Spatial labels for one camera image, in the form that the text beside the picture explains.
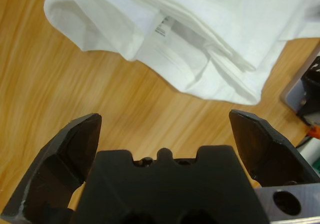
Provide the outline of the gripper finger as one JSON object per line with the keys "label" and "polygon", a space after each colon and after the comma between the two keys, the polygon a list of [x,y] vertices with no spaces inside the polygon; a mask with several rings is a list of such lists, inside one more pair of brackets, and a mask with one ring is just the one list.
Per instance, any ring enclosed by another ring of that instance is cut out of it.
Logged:
{"label": "gripper finger", "polygon": [[238,154],[262,187],[319,183],[319,175],[267,120],[235,109],[229,120]]}
{"label": "gripper finger", "polygon": [[87,179],[98,148],[102,117],[70,121],[38,152],[4,208],[6,221],[69,221],[75,190]]}

